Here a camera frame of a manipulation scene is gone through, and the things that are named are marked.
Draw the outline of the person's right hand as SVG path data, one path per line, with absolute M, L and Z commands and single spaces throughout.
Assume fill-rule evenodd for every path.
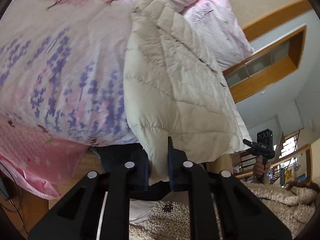
M 253 166 L 253 175 L 254 176 L 262 176 L 269 171 L 271 164 L 267 162 L 263 164 L 263 161 L 260 157 L 256 157 L 255 164 Z

